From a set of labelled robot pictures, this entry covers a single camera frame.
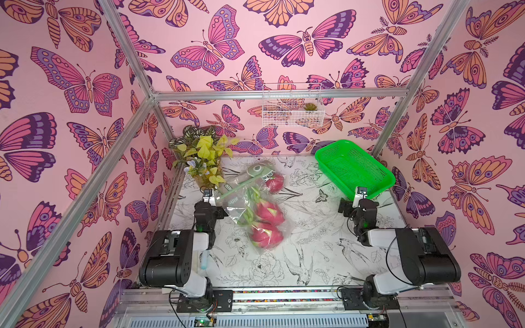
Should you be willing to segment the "clear zip-top bag green seal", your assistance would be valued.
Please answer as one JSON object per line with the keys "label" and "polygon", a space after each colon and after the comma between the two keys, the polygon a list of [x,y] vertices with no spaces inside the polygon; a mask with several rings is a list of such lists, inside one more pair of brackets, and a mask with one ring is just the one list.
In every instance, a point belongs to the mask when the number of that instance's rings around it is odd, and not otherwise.
{"label": "clear zip-top bag green seal", "polygon": [[246,233],[258,252],[271,251],[284,241],[291,226],[274,199],[283,187],[284,177],[280,174],[228,183],[215,204]]}

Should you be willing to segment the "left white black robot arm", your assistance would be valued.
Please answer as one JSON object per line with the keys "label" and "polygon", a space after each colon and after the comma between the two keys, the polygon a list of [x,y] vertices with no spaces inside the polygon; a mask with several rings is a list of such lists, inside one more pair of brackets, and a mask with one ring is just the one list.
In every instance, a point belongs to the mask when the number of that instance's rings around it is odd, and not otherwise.
{"label": "left white black robot arm", "polygon": [[232,291],[214,289],[202,275],[215,244],[216,223],[226,216],[223,208],[201,201],[194,208],[193,228],[154,233],[139,269],[140,284],[176,291],[180,313],[231,312]]}

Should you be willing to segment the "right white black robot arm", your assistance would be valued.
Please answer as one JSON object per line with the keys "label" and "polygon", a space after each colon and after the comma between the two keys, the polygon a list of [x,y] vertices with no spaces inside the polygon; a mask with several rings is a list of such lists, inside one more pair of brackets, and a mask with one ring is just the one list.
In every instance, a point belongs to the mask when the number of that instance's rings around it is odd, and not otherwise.
{"label": "right white black robot arm", "polygon": [[378,205],[366,198],[339,203],[338,212],[354,224],[357,242],[397,251],[401,261],[394,269],[387,264],[387,272],[368,276],[357,300],[371,310],[382,310],[401,292],[460,281],[459,263],[436,228],[379,228]]}

